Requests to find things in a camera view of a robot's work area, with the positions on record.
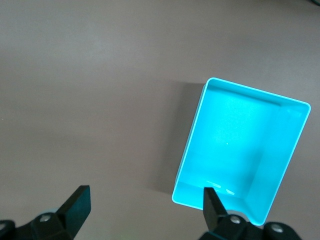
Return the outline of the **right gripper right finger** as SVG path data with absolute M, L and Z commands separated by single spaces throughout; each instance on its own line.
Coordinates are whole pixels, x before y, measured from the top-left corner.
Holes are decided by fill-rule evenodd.
M 212 187 L 203 190 L 203 216 L 208 228 L 201 240 L 299 240 L 300 236 L 289 225 L 268 222 L 263 228 L 243 217 L 228 214 Z

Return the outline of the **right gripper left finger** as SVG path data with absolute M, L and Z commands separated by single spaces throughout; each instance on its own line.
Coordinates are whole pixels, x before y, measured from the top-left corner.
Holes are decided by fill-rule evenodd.
M 73 240 L 90 212 L 90 187 L 81 185 L 54 212 L 43 212 L 19 227 L 13 220 L 1 220 L 0 238 L 2 240 Z

